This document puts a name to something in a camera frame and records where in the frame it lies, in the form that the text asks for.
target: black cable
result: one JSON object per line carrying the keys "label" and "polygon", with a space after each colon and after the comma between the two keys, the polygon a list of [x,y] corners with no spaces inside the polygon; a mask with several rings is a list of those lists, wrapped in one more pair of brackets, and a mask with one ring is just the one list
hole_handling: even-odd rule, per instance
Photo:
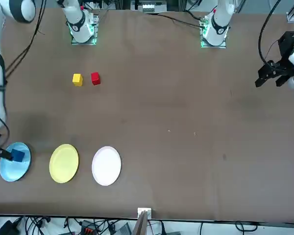
{"label": "black cable", "polygon": [[6,131],[7,131],[6,138],[5,138],[4,142],[0,145],[0,148],[2,148],[8,142],[8,140],[10,138],[10,129],[7,126],[7,124],[1,118],[0,118],[0,122],[5,126]]}
{"label": "black cable", "polygon": [[25,50],[23,50],[22,53],[19,54],[17,56],[17,58],[14,59],[14,61],[7,67],[6,72],[8,72],[10,69],[11,69],[11,71],[6,75],[6,79],[8,79],[11,76],[11,74],[16,70],[16,68],[20,65],[20,63],[22,62],[22,60],[24,60],[25,56],[29,52],[29,49],[30,49],[30,47],[31,47],[31,45],[32,45],[32,43],[34,41],[35,36],[37,35],[37,32],[38,32],[39,27],[40,27],[41,20],[43,18],[44,13],[45,13],[46,3],[47,3],[47,0],[45,0],[45,1],[42,0],[42,2],[41,2],[41,8],[40,8],[40,11],[39,11],[39,16],[38,16],[38,21],[37,21],[36,28],[35,28],[34,34],[32,36],[32,39],[30,40],[30,43],[25,48]]}
{"label": "black cable", "polygon": [[161,235],[167,235],[166,228],[162,220],[160,220],[160,223],[161,223]]}
{"label": "black cable", "polygon": [[203,225],[203,223],[201,223],[201,225],[200,225],[199,235],[201,235],[202,225]]}
{"label": "black cable", "polygon": [[42,221],[43,219],[45,219],[45,218],[40,218],[38,221],[37,221],[37,218],[35,218],[33,220],[34,221],[34,228],[33,228],[33,232],[31,235],[34,235],[36,227],[38,228],[38,232],[40,232],[41,235],[44,235],[44,233],[43,233],[43,231],[41,231],[40,225],[39,225],[39,222]]}
{"label": "black cable", "polygon": [[65,223],[66,223],[66,225],[64,225],[64,228],[68,226],[68,230],[69,230],[70,234],[74,235],[74,233],[72,233],[72,231],[70,229],[70,226],[69,226],[69,218],[68,217],[65,218],[64,224]]}
{"label": "black cable", "polygon": [[93,10],[93,8],[87,2],[84,2],[84,5],[87,5],[89,10]]}
{"label": "black cable", "polygon": [[[117,222],[119,222],[119,221],[120,221],[120,220],[117,220],[117,221],[111,223],[110,226],[111,226],[111,225],[114,225],[115,223],[117,223]],[[99,235],[102,235],[102,234],[103,234],[108,228],[102,230],[101,234],[99,234]]]}
{"label": "black cable", "polygon": [[[36,29],[34,31],[34,35],[32,36],[31,42],[34,40],[36,30],[38,30],[37,29],[37,25],[39,24],[39,19],[40,19],[40,16],[41,16],[41,13],[42,13],[42,9],[43,9],[43,3],[44,3],[44,1],[42,0],[40,11],[39,11],[39,16],[38,16],[38,21],[37,21],[37,24],[36,24]],[[28,48],[30,47],[30,45],[31,45],[31,43],[29,43],[29,45],[12,61],[12,63],[6,68],[6,70],[5,70],[6,72],[9,71],[10,68],[13,66],[13,64],[26,52],[26,50],[28,50]]]}
{"label": "black cable", "polygon": [[198,6],[201,4],[202,0],[197,0],[194,2],[194,4],[188,9],[188,11],[190,11],[197,3],[198,3]]}
{"label": "black cable", "polygon": [[265,59],[266,59],[266,57],[268,56],[269,51],[271,50],[271,47],[272,47],[277,41],[279,41],[279,39],[275,40],[275,41],[271,44],[271,46],[269,47],[269,50],[268,50],[268,52],[267,52],[267,54],[266,54],[266,56],[265,56]]}
{"label": "black cable", "polygon": [[152,233],[152,235],[154,235],[154,234],[153,234],[152,225],[151,225],[151,223],[150,223],[150,221],[149,221],[149,220],[148,220],[148,223],[149,223],[149,225],[150,225],[151,233]]}
{"label": "black cable", "polygon": [[256,231],[256,230],[258,229],[258,225],[256,224],[255,226],[256,226],[256,227],[255,227],[254,229],[247,230],[247,229],[244,228],[243,224],[242,224],[240,221],[236,221],[236,222],[235,222],[235,227],[237,228],[238,231],[242,232],[243,235],[244,235],[245,232],[254,232],[254,231]]}
{"label": "black cable", "polygon": [[200,21],[201,17],[196,17],[192,14],[192,12],[190,12],[189,10],[185,10],[185,12],[187,12],[188,14],[190,14],[195,20]]}
{"label": "black cable", "polygon": [[[218,6],[218,5],[217,5],[217,6]],[[213,12],[213,10],[216,9],[217,6],[215,6],[214,8],[212,8],[211,12]],[[211,13],[211,12],[210,12],[210,13]]]}
{"label": "black cable", "polygon": [[200,26],[200,25],[197,25],[197,24],[193,24],[193,23],[188,23],[188,22],[185,22],[185,21],[181,21],[181,20],[178,20],[176,18],[173,18],[171,16],[165,16],[165,15],[156,15],[156,16],[162,16],[162,17],[165,17],[165,18],[168,18],[168,19],[171,19],[171,20],[174,20],[174,21],[177,21],[177,22],[180,22],[182,24],[186,24],[186,25],[189,25],[189,26],[193,26],[193,27],[196,27],[196,28],[204,28],[203,26]]}
{"label": "black cable", "polygon": [[264,22],[264,24],[263,24],[263,26],[262,26],[262,28],[261,28],[261,30],[260,30],[259,40],[258,40],[258,52],[259,52],[259,56],[260,56],[261,60],[262,60],[262,61],[264,62],[264,64],[267,65],[271,70],[276,71],[276,72],[279,72],[279,73],[281,73],[282,75],[286,75],[286,71],[285,71],[285,70],[277,69],[277,68],[271,66],[271,65],[270,65],[270,64],[264,59],[263,54],[262,54],[262,52],[261,52],[261,38],[262,38],[262,36],[263,36],[264,29],[265,29],[265,27],[266,27],[266,25],[267,25],[267,23],[268,23],[268,21],[269,21],[271,15],[273,14],[274,10],[276,9],[276,7],[278,6],[278,4],[280,3],[280,1],[281,1],[281,0],[278,0],[278,1],[275,3],[275,5],[273,6],[272,10],[271,10],[270,13],[268,14],[268,16],[267,16],[267,18],[266,18],[266,20],[265,20],[265,22]]}
{"label": "black cable", "polygon": [[243,9],[244,5],[245,5],[246,0],[242,0],[241,4],[239,5],[239,7],[237,8],[236,13],[240,13],[241,10]]}
{"label": "black cable", "polygon": [[[241,225],[242,229],[240,229],[239,227],[237,227],[237,224],[238,224],[238,223]],[[242,224],[240,221],[236,221],[236,222],[235,222],[235,227],[236,227],[240,232],[242,232],[242,234],[244,235],[244,233],[245,233],[245,229],[244,229],[243,224]]]}

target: brown table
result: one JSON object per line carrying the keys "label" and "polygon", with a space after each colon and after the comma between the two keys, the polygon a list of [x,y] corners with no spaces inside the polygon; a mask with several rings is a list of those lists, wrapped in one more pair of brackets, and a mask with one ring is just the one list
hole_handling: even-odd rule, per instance
{"label": "brown table", "polygon": [[[71,46],[61,9],[47,9],[44,35],[7,86],[9,142],[28,143],[33,156],[21,180],[0,177],[0,213],[136,217],[151,207],[154,218],[294,222],[294,90],[254,85],[265,17],[234,15],[227,49],[201,49],[198,29],[111,10],[90,47]],[[34,28],[8,22],[7,65]],[[264,55],[292,28],[272,16]],[[277,46],[270,58],[279,58]],[[102,84],[94,87],[95,71]],[[84,75],[83,87],[73,73]],[[49,159],[63,143],[77,148],[80,164],[58,184]],[[108,187],[91,173],[105,145],[122,157]]]}

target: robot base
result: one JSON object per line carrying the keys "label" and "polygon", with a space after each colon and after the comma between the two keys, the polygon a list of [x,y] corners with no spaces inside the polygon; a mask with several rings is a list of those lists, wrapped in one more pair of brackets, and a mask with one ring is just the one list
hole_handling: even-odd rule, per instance
{"label": "robot base", "polygon": [[93,36],[90,37],[90,39],[84,43],[77,42],[74,37],[72,36],[72,45],[96,45],[97,44],[97,37],[98,37],[98,23],[99,23],[99,15],[94,15],[93,13],[90,13],[93,17],[91,17],[91,25],[89,27],[89,30],[93,33]]}
{"label": "robot base", "polygon": [[204,37],[203,37],[203,35],[206,33],[207,27],[209,25],[208,16],[205,16],[204,18],[202,18],[199,21],[199,25],[205,27],[205,29],[200,28],[200,31],[199,31],[199,34],[200,34],[200,47],[202,47],[202,48],[205,48],[205,47],[226,48],[226,40],[225,39],[226,39],[226,36],[227,36],[228,29],[226,30],[226,33],[225,33],[225,36],[224,36],[224,41],[219,46],[213,46],[213,45],[210,45],[207,42],[207,40],[204,39]]}

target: metal bracket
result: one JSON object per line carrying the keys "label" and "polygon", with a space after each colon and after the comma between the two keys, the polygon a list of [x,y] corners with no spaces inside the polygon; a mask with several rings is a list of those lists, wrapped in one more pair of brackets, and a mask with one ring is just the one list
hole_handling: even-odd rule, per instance
{"label": "metal bracket", "polygon": [[288,23],[294,23],[294,16],[289,17],[289,13],[286,13],[286,19],[288,20]]}
{"label": "metal bracket", "polygon": [[137,208],[137,218],[142,212],[147,212],[147,219],[151,219],[151,208]]}

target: metal frame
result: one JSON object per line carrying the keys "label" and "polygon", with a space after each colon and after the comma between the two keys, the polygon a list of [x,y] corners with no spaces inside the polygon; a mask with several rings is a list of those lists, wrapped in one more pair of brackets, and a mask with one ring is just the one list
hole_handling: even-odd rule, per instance
{"label": "metal frame", "polygon": [[289,23],[294,22],[294,5],[291,7],[289,12],[286,13],[286,17],[287,17]]}
{"label": "metal frame", "polygon": [[151,219],[151,208],[138,208],[139,217],[135,224],[133,235],[146,235],[147,222]]}

